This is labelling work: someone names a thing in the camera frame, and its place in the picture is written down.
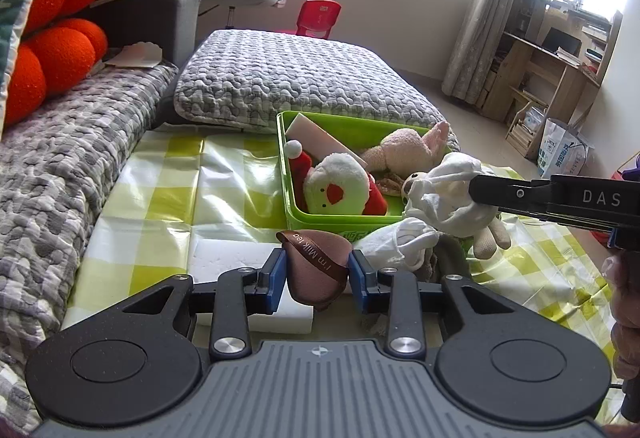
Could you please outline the right hand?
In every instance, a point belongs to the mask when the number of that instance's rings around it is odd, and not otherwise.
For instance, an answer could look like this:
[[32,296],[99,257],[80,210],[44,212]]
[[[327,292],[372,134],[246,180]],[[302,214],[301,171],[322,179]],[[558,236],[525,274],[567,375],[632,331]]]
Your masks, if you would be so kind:
[[613,366],[616,375],[623,380],[632,380],[639,375],[639,288],[631,284],[631,273],[638,269],[638,259],[628,252],[608,256],[601,267],[602,276],[613,292]]

